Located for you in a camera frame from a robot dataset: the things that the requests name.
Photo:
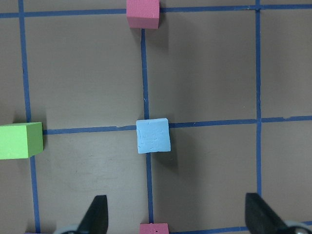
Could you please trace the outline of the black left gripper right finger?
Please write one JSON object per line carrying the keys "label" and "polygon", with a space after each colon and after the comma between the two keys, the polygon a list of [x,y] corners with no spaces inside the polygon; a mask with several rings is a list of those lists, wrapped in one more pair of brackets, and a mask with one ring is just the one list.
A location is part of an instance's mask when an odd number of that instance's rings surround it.
{"label": "black left gripper right finger", "polygon": [[245,224],[251,234],[277,234],[288,228],[258,193],[245,195]]}

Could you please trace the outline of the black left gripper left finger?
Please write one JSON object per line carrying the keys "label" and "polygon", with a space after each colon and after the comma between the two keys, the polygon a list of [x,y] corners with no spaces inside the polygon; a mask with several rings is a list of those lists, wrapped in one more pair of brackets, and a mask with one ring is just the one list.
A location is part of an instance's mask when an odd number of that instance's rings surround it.
{"label": "black left gripper left finger", "polygon": [[108,203],[106,195],[94,197],[80,222],[78,234],[106,234],[108,231]]}

